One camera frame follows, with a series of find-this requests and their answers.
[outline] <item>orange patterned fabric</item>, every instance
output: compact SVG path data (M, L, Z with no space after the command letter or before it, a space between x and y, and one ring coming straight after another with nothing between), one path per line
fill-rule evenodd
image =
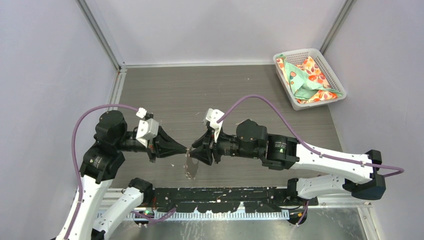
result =
M309 80L311 80L312 82L322 84L322 86L326 89L331 88L329 82L327 81L326 76L324 75L324 73L321 72L320 67L318 66L318 64L315 63L312 57L308 56L307 59L303 61L302 64L297 64L296 67L305 71L309 75ZM308 103L325 101L325 100L336 99L336 98L337 98L337 95L333 92L319 90L314 96L312 96L308 100L301 100L301 99L296 99L296 100L300 104L308 104Z

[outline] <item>metal plate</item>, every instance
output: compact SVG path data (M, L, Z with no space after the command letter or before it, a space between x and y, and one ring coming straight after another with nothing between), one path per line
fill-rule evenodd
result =
M311 208L304 224L285 220L165 221L139 228L124 221L114 240L365 240L357 208Z

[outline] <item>green cloth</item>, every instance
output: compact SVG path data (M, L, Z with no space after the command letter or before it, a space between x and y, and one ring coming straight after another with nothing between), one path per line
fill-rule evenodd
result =
M279 55L278 58L282 58L284 62L285 74L289 78L290 89L294 97L300 100L308 100L314 96L318 90L328 91L337 94L338 97L342 96L342 93L335 89L325 88L322 84L309 80L309 75L305 71L301 70L297 66L286 61L286 56Z

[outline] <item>cloth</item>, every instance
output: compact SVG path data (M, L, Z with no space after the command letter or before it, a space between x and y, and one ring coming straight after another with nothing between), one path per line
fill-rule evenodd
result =
M293 65L281 54L277 56L276 62L298 103L307 104L342 96L331 88L312 57L309 56L302 64Z

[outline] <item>gray tabletop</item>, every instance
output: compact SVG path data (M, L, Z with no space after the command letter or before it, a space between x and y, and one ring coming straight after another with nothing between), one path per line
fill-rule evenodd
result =
M327 106L294 111L273 65L192 66L130 68L123 85L121 104L143 107L154 113L164 130L189 147L205 133L202 118L208 108L225 112L248 94L268 98L293 128L310 144L340 151L340 143ZM128 128L137 126L133 112L121 109ZM235 134L236 124L252 119L271 134L291 136L271 108L259 99L248 99L225 119L223 130ZM269 170L260 160L223 157L212 166L200 163L195 180L188 179L186 157L175 155L149 162L145 153L125 153L113 188L124 188L135 177L155 187L285 186L294 177L311 178L310 170Z

